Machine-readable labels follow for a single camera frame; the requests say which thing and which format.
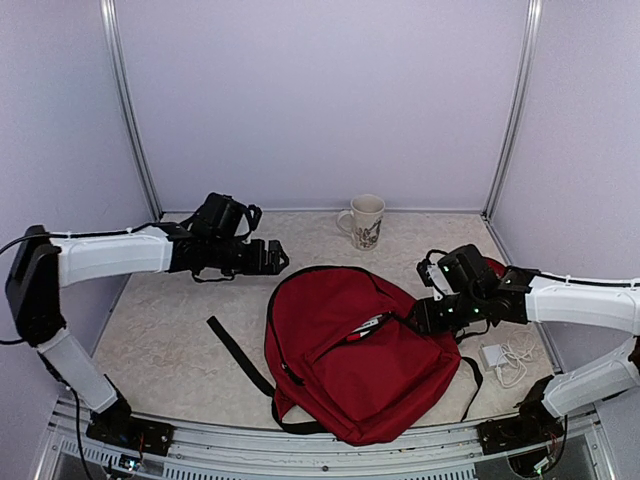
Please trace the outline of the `red student backpack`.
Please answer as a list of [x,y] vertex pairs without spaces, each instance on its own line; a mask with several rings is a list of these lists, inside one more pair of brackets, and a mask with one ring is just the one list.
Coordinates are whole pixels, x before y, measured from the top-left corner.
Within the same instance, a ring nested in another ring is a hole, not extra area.
[[[311,266],[273,291],[266,312],[260,374],[216,317],[207,321],[252,383],[271,401],[287,433],[331,433],[352,446],[395,440],[429,411],[462,364],[475,383],[477,363],[461,355],[453,334],[412,328],[416,299],[363,268]],[[345,337],[370,318],[389,313],[373,333]]]

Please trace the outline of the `white marker blue cap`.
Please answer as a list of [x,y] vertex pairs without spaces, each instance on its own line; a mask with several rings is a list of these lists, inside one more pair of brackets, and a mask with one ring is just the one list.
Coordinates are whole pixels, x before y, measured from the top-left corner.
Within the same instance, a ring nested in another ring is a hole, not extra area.
[[369,320],[367,320],[366,322],[364,322],[359,327],[357,327],[354,330],[354,333],[364,335],[367,332],[370,332],[370,331],[382,326],[389,319],[389,317],[390,317],[389,313],[383,313],[383,314],[376,315],[376,316],[370,318]]

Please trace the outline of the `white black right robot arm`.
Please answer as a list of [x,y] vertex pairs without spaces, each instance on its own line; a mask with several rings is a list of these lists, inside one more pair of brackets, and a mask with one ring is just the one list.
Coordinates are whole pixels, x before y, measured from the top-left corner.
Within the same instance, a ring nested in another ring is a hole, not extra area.
[[455,333],[476,321],[491,326],[565,323],[604,327],[628,334],[610,353],[573,371],[537,381],[519,404],[511,433],[535,442],[551,422],[586,404],[639,385],[639,281],[561,277],[536,269],[498,265],[473,244],[438,259],[425,257],[416,270],[432,296],[416,302],[417,331]]

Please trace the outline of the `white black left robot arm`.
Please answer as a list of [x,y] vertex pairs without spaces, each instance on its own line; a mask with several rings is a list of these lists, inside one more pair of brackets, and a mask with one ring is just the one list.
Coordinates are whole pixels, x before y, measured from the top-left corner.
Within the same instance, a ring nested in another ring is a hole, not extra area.
[[60,382],[84,401],[94,424],[115,442],[133,443],[140,434],[139,421],[70,333],[61,312],[61,289],[135,273],[188,272],[195,282],[205,269],[219,271],[222,282],[238,275],[276,276],[289,258],[279,241],[252,238],[261,217],[256,205],[211,193],[181,222],[91,233],[30,226],[8,244],[17,250],[5,282],[18,335],[14,342],[34,348]]

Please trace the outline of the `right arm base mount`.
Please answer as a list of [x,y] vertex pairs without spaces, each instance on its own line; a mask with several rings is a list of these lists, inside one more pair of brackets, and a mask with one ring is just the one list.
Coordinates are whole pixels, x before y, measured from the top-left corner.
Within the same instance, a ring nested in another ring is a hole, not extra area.
[[487,420],[477,425],[479,442],[484,455],[524,448],[565,434],[560,417],[553,416],[542,404],[544,389],[552,375],[538,380],[517,404],[515,416]]

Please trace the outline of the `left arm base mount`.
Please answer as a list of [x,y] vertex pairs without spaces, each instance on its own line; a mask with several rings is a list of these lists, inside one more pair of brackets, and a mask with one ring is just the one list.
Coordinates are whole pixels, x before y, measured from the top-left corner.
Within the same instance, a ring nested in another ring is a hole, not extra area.
[[128,401],[110,380],[108,382],[115,390],[116,399],[103,412],[91,412],[87,437],[141,454],[166,457],[175,427],[166,422],[133,416]]

